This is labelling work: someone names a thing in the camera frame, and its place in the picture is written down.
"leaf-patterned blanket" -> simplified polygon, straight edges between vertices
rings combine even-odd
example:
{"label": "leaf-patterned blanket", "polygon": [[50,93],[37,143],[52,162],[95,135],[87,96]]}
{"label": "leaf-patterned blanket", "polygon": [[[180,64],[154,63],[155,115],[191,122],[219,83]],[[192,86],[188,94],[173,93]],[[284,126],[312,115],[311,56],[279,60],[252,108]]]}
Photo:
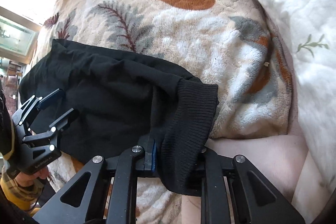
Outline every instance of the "leaf-patterned blanket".
{"label": "leaf-patterned blanket", "polygon": [[[213,138],[287,133],[291,76],[280,38],[256,0],[58,0],[33,64],[53,38],[163,58],[217,84]],[[140,212],[139,223],[179,219]]]}

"person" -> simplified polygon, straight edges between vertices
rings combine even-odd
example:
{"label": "person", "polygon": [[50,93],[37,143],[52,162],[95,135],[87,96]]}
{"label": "person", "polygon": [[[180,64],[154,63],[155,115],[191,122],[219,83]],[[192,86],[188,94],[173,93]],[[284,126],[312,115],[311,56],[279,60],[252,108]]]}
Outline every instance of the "person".
{"label": "person", "polygon": [[44,187],[44,184],[38,178],[46,180],[48,175],[48,168],[45,167],[31,176],[21,172],[15,179],[11,179],[7,175],[6,165],[4,165],[0,186],[10,202],[33,216],[39,210],[39,208],[36,208],[36,204]]}

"silver screw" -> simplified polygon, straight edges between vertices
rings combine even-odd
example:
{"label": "silver screw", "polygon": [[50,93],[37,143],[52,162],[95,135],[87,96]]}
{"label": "silver screw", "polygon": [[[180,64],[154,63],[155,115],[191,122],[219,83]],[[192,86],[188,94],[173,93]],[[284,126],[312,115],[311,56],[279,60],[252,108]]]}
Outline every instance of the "silver screw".
{"label": "silver screw", "polygon": [[103,160],[102,156],[94,156],[92,161],[96,164],[100,163]]}
{"label": "silver screw", "polygon": [[139,152],[142,151],[142,146],[140,146],[140,145],[135,145],[135,146],[132,147],[132,151],[133,151],[134,153],[139,153]]}
{"label": "silver screw", "polygon": [[242,155],[236,156],[236,161],[237,162],[243,163],[245,160],[246,160],[246,158]]}

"plaid sleeve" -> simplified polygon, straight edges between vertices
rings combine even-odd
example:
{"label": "plaid sleeve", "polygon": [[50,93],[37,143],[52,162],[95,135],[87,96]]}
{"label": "plaid sleeve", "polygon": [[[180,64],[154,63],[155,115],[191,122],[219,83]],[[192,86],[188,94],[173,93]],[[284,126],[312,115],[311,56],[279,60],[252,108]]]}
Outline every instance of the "plaid sleeve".
{"label": "plaid sleeve", "polygon": [[13,195],[15,198],[23,202],[33,203],[41,195],[43,185],[39,183],[34,183],[30,187],[21,187],[15,181],[11,179],[6,173],[6,167],[2,167],[2,186],[4,185],[7,188],[7,193]]}

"human hand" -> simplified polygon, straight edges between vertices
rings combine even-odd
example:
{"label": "human hand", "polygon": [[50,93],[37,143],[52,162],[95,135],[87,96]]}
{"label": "human hand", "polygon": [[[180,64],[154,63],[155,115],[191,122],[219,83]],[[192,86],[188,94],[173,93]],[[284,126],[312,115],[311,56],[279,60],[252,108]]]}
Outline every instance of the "human hand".
{"label": "human hand", "polygon": [[25,173],[20,172],[16,176],[15,181],[21,187],[29,187],[34,184],[34,179],[36,178],[46,179],[48,175],[49,175],[48,167],[44,167],[39,172],[36,172],[33,175],[26,175]]}

